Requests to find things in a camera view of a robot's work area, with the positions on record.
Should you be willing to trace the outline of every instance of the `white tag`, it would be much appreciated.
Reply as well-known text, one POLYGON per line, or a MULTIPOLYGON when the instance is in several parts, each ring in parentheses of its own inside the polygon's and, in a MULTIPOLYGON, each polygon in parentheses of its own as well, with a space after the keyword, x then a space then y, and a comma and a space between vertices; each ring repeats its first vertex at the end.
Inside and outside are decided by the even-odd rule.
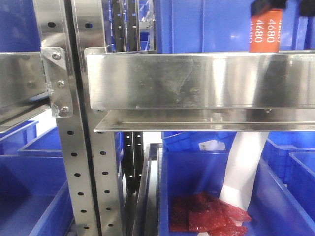
POLYGON ((269 132, 237 132, 228 157, 220 199, 248 209, 259 159, 269 132))
POLYGON ((209 140, 199 143, 200 151, 225 151, 225 144, 217 140, 209 140))

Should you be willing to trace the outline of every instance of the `blue plastic bin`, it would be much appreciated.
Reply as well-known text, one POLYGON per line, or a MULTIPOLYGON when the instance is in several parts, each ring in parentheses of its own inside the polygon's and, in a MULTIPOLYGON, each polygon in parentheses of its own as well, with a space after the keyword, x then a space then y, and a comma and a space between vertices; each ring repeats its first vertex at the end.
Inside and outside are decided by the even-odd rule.
POLYGON ((0 155, 16 155, 20 147, 36 138, 38 121, 25 121, 0 134, 0 155))
POLYGON ((288 184, 291 176, 290 153, 312 151, 315 151, 315 132, 270 132, 261 156, 283 183, 288 184))
POLYGON ((142 51, 148 51, 150 49, 150 45, 148 41, 142 41, 141 42, 141 50, 142 51))
POLYGON ((32 0, 1 0, 0 22, 0 52, 40 51, 32 0))
POLYGON ((292 175, 288 189, 315 221, 315 153, 291 153, 292 175))
MULTIPOLYGON (((160 53, 248 51, 253 0, 155 0, 160 53)), ((281 50, 303 50, 308 24, 297 0, 283 14, 281 50)))
POLYGON ((204 131, 204 132, 162 132, 163 146, 168 151, 201 151, 201 143, 217 140, 225 144, 225 150, 230 151, 236 132, 204 131))
POLYGON ((0 235, 64 236, 73 220, 62 157, 0 156, 0 235))
MULTIPOLYGON (((170 233, 171 199, 207 191, 220 195, 228 153, 165 152, 162 159, 159 204, 160 236, 196 236, 170 233)), ((261 160, 256 173, 251 203, 251 222, 246 236, 314 236, 315 223, 287 188, 261 160)))
POLYGON ((19 149, 19 155, 29 156, 62 156, 57 127, 51 128, 36 139, 19 149))

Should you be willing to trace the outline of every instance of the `bolt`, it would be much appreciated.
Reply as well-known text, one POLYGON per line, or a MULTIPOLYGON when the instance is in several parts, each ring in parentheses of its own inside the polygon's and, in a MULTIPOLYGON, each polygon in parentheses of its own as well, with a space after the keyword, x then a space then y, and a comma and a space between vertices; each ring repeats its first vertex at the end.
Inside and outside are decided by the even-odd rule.
POLYGON ((59 81, 57 82, 57 85, 58 85, 59 88, 63 88, 63 87, 65 86, 63 80, 59 80, 59 81))
POLYGON ((60 60, 61 59, 61 54, 59 52, 53 52, 53 59, 60 60))
POLYGON ((68 113, 69 112, 69 107, 61 107, 61 112, 62 113, 68 113))

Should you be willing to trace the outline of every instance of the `perforated metal upright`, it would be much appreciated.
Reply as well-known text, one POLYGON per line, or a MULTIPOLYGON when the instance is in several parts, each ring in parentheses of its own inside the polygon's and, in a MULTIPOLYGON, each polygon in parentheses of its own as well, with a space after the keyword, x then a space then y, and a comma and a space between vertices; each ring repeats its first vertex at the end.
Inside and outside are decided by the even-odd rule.
MULTIPOLYGON (((41 36, 42 51, 48 60, 64 60, 68 71, 67 80, 58 81, 64 86, 55 90, 62 91, 70 88, 73 105, 73 115, 57 118, 57 125, 63 148, 64 163, 70 188, 70 195, 80 236, 98 236, 99 215, 97 206, 94 169, 87 124, 85 122, 85 108, 83 106, 82 84, 80 82, 80 68, 73 51, 76 50, 71 4, 63 0, 34 0, 35 13, 41 36)), ((62 106, 61 112, 69 112, 69 104, 62 106)))

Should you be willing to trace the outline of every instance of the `metal bracket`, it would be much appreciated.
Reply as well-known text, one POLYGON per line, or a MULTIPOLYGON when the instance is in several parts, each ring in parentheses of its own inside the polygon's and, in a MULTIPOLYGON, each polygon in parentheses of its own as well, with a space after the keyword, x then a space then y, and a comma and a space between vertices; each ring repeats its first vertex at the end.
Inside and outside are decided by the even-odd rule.
POLYGON ((53 117, 73 116, 73 105, 64 50, 59 47, 41 49, 46 83, 53 117))

